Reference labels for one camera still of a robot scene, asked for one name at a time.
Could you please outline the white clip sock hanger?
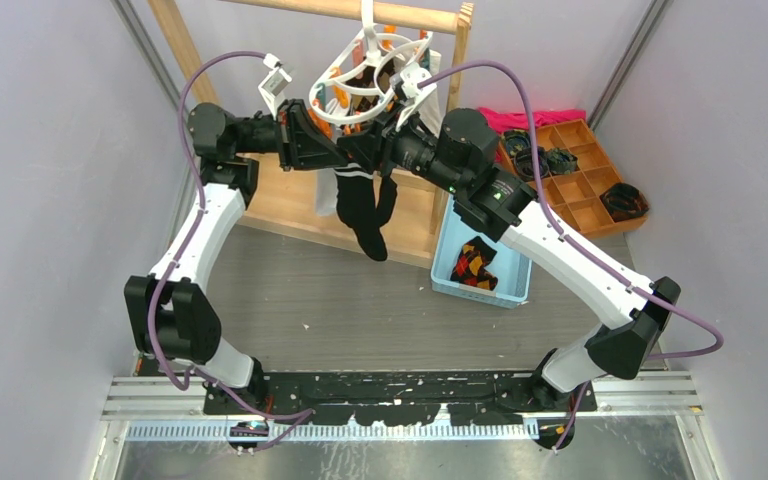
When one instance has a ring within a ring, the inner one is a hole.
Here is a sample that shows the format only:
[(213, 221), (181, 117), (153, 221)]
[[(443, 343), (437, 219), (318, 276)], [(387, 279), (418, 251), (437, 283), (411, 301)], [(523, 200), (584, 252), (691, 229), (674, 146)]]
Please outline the white clip sock hanger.
[(379, 28), (372, 1), (363, 1), (360, 13), (361, 30), (309, 91), (309, 113), (331, 139), (339, 131), (360, 132), (363, 125), (394, 108), (391, 82), (404, 66), (429, 66), (432, 33), (422, 30), (417, 40), (411, 40), (393, 26)]

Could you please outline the red yellow argyle sock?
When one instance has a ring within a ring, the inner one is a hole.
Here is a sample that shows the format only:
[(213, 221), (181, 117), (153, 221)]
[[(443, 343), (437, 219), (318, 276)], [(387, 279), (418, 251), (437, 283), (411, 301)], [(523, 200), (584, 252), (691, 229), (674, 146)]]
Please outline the red yellow argyle sock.
[(494, 291), (498, 278), (487, 267), (496, 255), (497, 251), (480, 236), (472, 238), (461, 246), (449, 279), (462, 285)]

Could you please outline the black sock white stripes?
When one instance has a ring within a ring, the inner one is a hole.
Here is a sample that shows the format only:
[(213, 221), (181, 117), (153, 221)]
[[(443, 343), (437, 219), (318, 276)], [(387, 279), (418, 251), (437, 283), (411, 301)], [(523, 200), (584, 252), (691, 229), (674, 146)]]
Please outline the black sock white stripes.
[(383, 176), (378, 190), (375, 206), (376, 221), (379, 227), (386, 225), (392, 218), (398, 198), (398, 184), (391, 176)]

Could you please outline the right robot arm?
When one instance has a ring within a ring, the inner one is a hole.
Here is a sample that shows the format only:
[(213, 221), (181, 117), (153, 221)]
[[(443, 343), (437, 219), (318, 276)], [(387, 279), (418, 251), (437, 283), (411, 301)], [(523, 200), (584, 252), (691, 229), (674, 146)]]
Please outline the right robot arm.
[(416, 114), (403, 125), (398, 116), (382, 114), (337, 145), (363, 167), (398, 166), (451, 194), (466, 225), (540, 265), (600, 321), (578, 341), (547, 353), (513, 393), (551, 411), (602, 375), (634, 379), (669, 321), (679, 286), (626, 269), (545, 209), (532, 186), (496, 165), (499, 137), (478, 111), (448, 112), (439, 133)]

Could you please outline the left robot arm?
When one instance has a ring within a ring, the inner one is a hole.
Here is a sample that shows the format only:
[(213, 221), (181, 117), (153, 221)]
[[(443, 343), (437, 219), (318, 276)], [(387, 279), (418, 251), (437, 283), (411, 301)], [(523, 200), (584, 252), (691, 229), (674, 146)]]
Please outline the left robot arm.
[(236, 117), (204, 102), (178, 111), (178, 133), (196, 180), (192, 207), (173, 242), (144, 276), (132, 276), (124, 297), (136, 348), (171, 364), (193, 367), (229, 387), (240, 412), (258, 412), (267, 398), (258, 360), (222, 337), (206, 296), (218, 254), (257, 189), (255, 153), (276, 153), (285, 169), (331, 167), (345, 155), (317, 127), (305, 103), (284, 100), (273, 114)]

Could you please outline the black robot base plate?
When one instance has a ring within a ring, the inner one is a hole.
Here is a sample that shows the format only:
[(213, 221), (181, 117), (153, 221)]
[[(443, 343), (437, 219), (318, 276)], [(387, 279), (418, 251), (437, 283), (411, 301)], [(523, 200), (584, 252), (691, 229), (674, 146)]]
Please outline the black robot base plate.
[(446, 424), (470, 427), (522, 426), (527, 414), (544, 414), (537, 442), (567, 446), (575, 433), (574, 413), (597, 405), (592, 387), (554, 394), (529, 373), (491, 371), (273, 372), (249, 386), (224, 391), (207, 385), (208, 415), (242, 415), (244, 403), (291, 425), (307, 413), (308, 426), (429, 427), (445, 415)]

